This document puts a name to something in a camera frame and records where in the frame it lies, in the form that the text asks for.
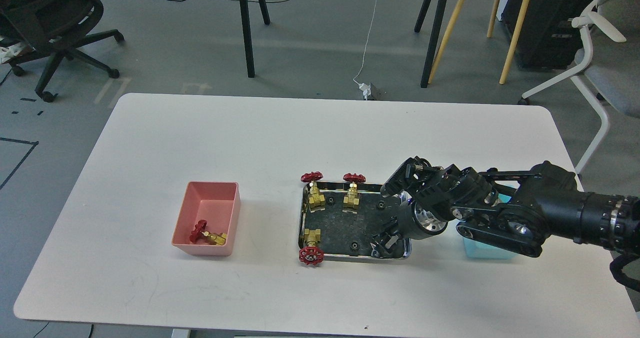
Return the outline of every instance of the pink plastic container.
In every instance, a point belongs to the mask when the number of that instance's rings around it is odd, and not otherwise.
[[[193,256],[230,256],[239,212],[240,193],[235,181],[190,181],[171,244]],[[206,231],[226,233],[226,242],[220,245],[208,244],[205,240],[190,242],[189,235],[199,220],[206,220]]]

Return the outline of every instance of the white chair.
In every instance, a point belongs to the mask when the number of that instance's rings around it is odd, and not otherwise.
[[[519,104],[529,104],[530,96],[571,79],[601,120],[598,133],[575,167],[580,173],[610,128],[607,111],[582,76],[613,108],[640,118],[640,0],[594,0],[571,25],[580,29],[583,44],[575,55],[576,66],[527,90]]]

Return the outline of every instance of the gray floor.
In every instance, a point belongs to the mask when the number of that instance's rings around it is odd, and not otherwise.
[[[23,65],[28,74],[19,78],[11,74],[0,87],[0,137],[38,142],[0,190],[3,338],[32,337],[44,326],[44,322],[15,318],[14,301],[122,94],[361,99],[352,78],[361,66],[374,0],[274,3],[269,5],[270,26],[262,24],[258,5],[252,3],[249,8],[256,69],[253,79],[246,74],[237,2],[102,1],[105,14],[96,31],[117,28],[126,42],[116,44],[109,39],[87,46],[84,51],[119,69],[119,79],[111,80],[76,60],[65,61],[47,88],[59,93],[54,103],[23,100],[37,98],[32,89],[44,63],[37,61]],[[431,31],[428,23],[422,33],[413,31],[421,3],[422,0],[378,0],[359,81],[372,82],[383,90],[382,99],[514,104],[522,92],[555,74],[514,67],[507,83],[499,85],[508,40],[500,25],[496,26],[494,38],[485,37],[492,0],[467,0],[434,83],[427,89],[420,88]],[[450,0],[446,19],[454,3]],[[430,10],[426,22],[432,21],[433,14]],[[0,66],[2,77],[8,69]],[[585,99],[570,82],[563,82],[535,95],[532,101],[551,112],[569,155],[574,163],[578,162],[599,127],[598,117]],[[640,195],[640,120],[612,109],[610,115],[611,131],[583,171],[583,186],[599,193]],[[418,132],[406,132],[407,144],[415,134]],[[486,132],[488,145],[499,144],[500,137],[500,131]],[[31,146],[0,141],[0,181],[11,174]],[[637,270],[631,275],[640,278]],[[640,310],[639,296],[631,295],[636,311]],[[39,337],[82,338],[88,333],[88,324],[52,322]],[[170,335],[168,328],[104,325],[98,325],[93,334],[94,338]],[[197,337],[212,336],[213,332],[197,333]]]

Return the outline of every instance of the gate valve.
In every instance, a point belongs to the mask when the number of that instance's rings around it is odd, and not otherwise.
[[[300,177],[300,181],[304,183],[309,183],[309,194],[308,194],[308,206],[309,211],[312,213],[315,211],[322,211],[325,209],[325,195],[320,194],[320,189],[318,188],[318,184],[316,181],[322,179],[324,176],[321,172],[313,171],[307,172],[306,174],[302,174]]]
[[[345,194],[342,201],[342,211],[357,213],[360,205],[360,195],[358,194],[358,183],[365,183],[367,180],[362,174],[348,172],[342,177],[343,180],[349,182],[349,190]]]
[[[210,231],[206,231],[205,228],[207,226],[207,221],[204,219],[199,220],[194,229],[191,231],[189,235],[189,240],[192,243],[198,242],[199,239],[203,238],[210,245],[224,245],[227,242],[227,234],[226,233],[211,233]]]
[[[325,259],[325,252],[318,247],[320,243],[320,229],[304,229],[304,245],[306,247],[300,249],[300,262],[308,265],[317,266],[318,263]]]

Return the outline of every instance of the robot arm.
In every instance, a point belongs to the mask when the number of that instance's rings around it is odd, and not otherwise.
[[[519,188],[498,183],[505,181],[517,181]],[[549,161],[528,171],[476,172],[433,167],[416,156],[400,165],[381,193],[410,198],[374,236],[378,250],[389,250],[397,238],[436,236],[459,220],[455,228],[462,236],[533,258],[551,235],[615,250],[621,256],[611,263],[614,278],[640,291],[640,283],[622,273],[640,257],[640,199],[580,192],[576,174]],[[500,201],[499,194],[510,198]]]

